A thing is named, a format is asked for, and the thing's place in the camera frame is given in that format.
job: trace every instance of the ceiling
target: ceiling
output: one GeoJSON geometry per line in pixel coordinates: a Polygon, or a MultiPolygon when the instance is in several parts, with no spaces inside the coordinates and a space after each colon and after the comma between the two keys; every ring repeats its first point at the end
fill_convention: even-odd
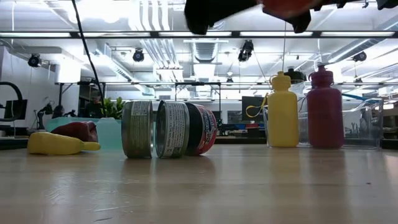
{"type": "MultiPolygon", "coordinates": [[[[107,8],[96,6],[101,4],[92,4],[91,11],[87,11],[81,6],[80,14],[85,19],[83,23],[84,31],[111,31],[131,30],[128,21],[131,17],[131,3],[127,0],[112,1],[109,0],[107,8]],[[117,15],[119,19],[114,23],[105,22],[101,18],[101,12],[117,15]]],[[[184,0],[172,0],[169,3],[169,26],[172,30],[188,30],[183,15],[184,0]]],[[[335,6],[325,6],[319,12],[312,11],[312,21],[308,30],[376,30],[388,20],[395,19],[398,22],[398,8],[383,9],[378,11],[376,3],[371,1],[366,9],[362,9],[363,2],[348,3],[343,9],[335,9],[335,6]]],[[[0,2],[0,30],[2,31],[73,31],[77,29],[76,24],[69,20],[72,12],[70,1],[7,1],[0,2]]],[[[224,30],[285,30],[285,22],[275,17],[263,14],[261,7],[255,7],[231,16],[225,19],[224,30]]],[[[292,26],[287,24],[287,30],[292,30],[292,26]]],[[[212,74],[213,80],[225,82],[228,77],[227,72],[232,72],[232,78],[235,82],[264,82],[279,70],[287,70],[288,67],[297,68],[299,65],[307,62],[302,67],[307,75],[314,71],[314,63],[320,60],[308,61],[316,55],[322,55],[327,58],[328,55],[336,52],[342,47],[352,43],[356,39],[253,39],[254,54],[245,63],[238,62],[238,53],[244,43],[244,39],[222,39],[224,43],[219,44],[218,54],[214,59],[215,71],[212,74]]],[[[2,40],[3,44],[10,44],[11,40],[2,40]]],[[[145,60],[143,62],[134,62],[132,54],[136,48],[144,48],[142,42],[138,39],[98,39],[88,40],[90,50],[94,51],[107,44],[112,49],[113,60],[119,62],[123,67],[129,70],[133,75],[153,73],[154,61],[148,56],[144,49],[145,60]]],[[[191,44],[185,43],[183,39],[173,40],[175,52],[180,65],[183,68],[183,77],[195,77],[193,67],[193,52],[191,44]]],[[[60,47],[70,53],[79,61],[87,63],[83,51],[81,40],[60,39],[15,39],[14,48],[22,47],[60,47]]],[[[392,58],[398,57],[398,40],[388,39],[365,50],[368,59],[364,62],[354,63],[352,60],[343,60],[338,63],[341,68],[341,81],[352,82],[354,76],[361,76],[371,72],[378,71],[392,65],[392,58]]],[[[101,77],[112,77],[112,70],[107,66],[96,62],[96,68],[101,77]]],[[[397,80],[395,77],[398,72],[389,70],[381,73],[379,76],[364,78],[364,82],[382,82],[390,78],[389,82],[397,80]]],[[[83,70],[82,75],[90,76],[90,69],[83,70]]],[[[116,82],[123,82],[124,79],[115,75],[116,82]]]]}

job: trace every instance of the potted plant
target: potted plant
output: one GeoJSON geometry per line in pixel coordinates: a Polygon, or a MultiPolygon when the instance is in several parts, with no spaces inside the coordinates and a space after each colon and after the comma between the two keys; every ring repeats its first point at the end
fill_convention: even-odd
{"type": "Polygon", "coordinates": [[[121,97],[116,99],[116,103],[111,101],[111,98],[104,99],[104,108],[106,116],[114,119],[122,119],[122,112],[125,102],[121,97]]]}

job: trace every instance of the computer monitor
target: computer monitor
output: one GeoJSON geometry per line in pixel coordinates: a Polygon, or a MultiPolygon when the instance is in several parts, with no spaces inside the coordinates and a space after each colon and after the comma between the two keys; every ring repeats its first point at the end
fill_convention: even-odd
{"type": "Polygon", "coordinates": [[[4,118],[12,118],[13,114],[16,114],[22,107],[22,113],[19,116],[19,120],[25,119],[27,100],[22,100],[22,104],[18,100],[7,100],[6,111],[4,112],[4,118]]]}

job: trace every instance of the black cable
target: black cable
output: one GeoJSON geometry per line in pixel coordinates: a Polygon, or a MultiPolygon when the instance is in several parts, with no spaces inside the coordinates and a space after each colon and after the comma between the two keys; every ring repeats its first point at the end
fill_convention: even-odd
{"type": "Polygon", "coordinates": [[[95,70],[94,63],[91,60],[90,52],[88,51],[86,39],[85,39],[85,36],[83,34],[83,28],[81,28],[81,21],[80,21],[79,12],[78,12],[77,6],[76,6],[76,0],[72,0],[72,4],[73,4],[73,8],[75,9],[75,13],[76,13],[77,26],[79,27],[79,33],[80,33],[81,41],[83,42],[83,45],[85,47],[85,51],[86,51],[86,54],[87,54],[87,57],[88,57],[88,61],[90,62],[91,68],[93,69],[93,73],[94,73],[94,76],[95,76],[95,84],[98,86],[98,89],[99,89],[99,95],[101,97],[101,103],[102,103],[102,105],[101,105],[102,111],[103,111],[104,116],[106,117],[104,95],[103,95],[102,90],[101,90],[100,81],[98,80],[97,71],[95,70]]]}

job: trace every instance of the red can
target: red can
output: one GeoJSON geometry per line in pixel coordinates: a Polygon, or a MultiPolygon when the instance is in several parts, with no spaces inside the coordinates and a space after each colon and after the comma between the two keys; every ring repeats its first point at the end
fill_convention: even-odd
{"type": "Polygon", "coordinates": [[[189,111],[190,130],[185,155],[199,156],[214,145],[217,136],[217,122],[213,112],[202,105],[186,103],[189,111]]]}

